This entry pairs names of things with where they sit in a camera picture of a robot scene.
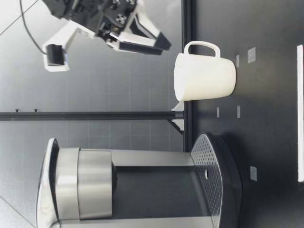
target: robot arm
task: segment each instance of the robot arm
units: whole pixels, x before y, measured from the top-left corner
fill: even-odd
[[[148,19],[143,0],[43,0],[69,22],[43,45],[45,68],[67,71],[67,51],[80,32],[102,38],[116,51],[161,55],[171,43]]]

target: perforated drip tray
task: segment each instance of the perforated drip tray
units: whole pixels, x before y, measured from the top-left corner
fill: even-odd
[[[204,190],[214,228],[237,227],[241,182],[237,167],[221,137],[202,134],[191,157]]]

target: mug handle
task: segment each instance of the mug handle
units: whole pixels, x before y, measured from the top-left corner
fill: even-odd
[[[209,42],[205,42],[205,41],[191,41],[189,42],[186,46],[185,46],[185,49],[184,49],[184,53],[185,54],[189,54],[189,47],[191,45],[202,45],[202,46],[206,46],[206,47],[209,47],[211,49],[214,50],[215,52],[215,57],[218,57],[220,58],[220,49],[218,46],[216,46],[215,44],[211,44]]]

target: white light strip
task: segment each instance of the white light strip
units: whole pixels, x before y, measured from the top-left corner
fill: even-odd
[[[303,45],[298,52],[298,181],[304,181],[304,94],[303,94]]]

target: white mug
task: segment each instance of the white mug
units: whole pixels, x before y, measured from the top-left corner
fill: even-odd
[[[203,45],[215,56],[191,55],[191,45]],[[232,94],[236,84],[236,68],[231,60],[220,57],[218,46],[192,41],[178,54],[174,69],[174,90],[177,100],[191,101],[220,98]]]

